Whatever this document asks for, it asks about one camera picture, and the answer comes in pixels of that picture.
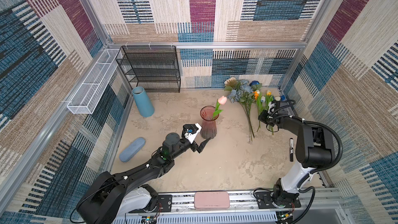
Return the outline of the pink ribbed glass vase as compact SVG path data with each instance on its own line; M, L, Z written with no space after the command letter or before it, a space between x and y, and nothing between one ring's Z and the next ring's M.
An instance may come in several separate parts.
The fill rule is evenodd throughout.
M200 134L204 139L213 139L217 135L217 125L216 120L219 115L214 117L215 107L205 106L200 111L200 116L202 118L202 129Z

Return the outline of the pink tulip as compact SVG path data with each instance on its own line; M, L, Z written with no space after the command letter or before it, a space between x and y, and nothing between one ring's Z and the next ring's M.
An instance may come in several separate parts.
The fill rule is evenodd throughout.
M220 97L217 100L216 107L215 107L215 110L214 110L213 115L212 115L212 119L216 119L216 117L223 111L223 110L220 109L220 107L222 105L225 105L226 102L227 102L227 97L226 96L222 96L222 97Z

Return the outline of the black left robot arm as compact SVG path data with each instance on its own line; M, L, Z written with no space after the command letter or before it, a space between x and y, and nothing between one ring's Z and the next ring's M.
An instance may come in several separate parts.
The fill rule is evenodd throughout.
M77 203L75 211L86 224L112 223L128 193L168 173L175 165L175 158L188 149L202 152L210 140L205 139L198 145L177 133L168 134L147 162L121 173L101 173Z

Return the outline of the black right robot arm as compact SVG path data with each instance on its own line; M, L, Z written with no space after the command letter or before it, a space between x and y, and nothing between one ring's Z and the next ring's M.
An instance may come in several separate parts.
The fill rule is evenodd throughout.
M294 202L300 193L309 191L302 186L314 174L336 166L343 155L343 142L331 127L286 114L263 111L258 119L270 126L296 135L296 162L291 170L274 185L270 198L276 208Z

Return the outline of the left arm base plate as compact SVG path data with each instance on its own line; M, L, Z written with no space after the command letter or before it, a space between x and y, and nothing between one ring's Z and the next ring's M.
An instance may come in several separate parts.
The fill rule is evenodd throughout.
M158 195L153 197L148 205L143 209L137 209L130 211L129 214L135 213L151 213L155 214L160 209L161 213L168 213L171 212L173 203L173 196L172 195Z

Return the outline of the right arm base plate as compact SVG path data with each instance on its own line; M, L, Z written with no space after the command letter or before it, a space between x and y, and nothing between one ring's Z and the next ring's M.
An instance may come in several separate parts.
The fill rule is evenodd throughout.
M259 209L300 208L302 206L298 194L293 195L293 197L279 196L274 198L271 191L256 191L254 197Z

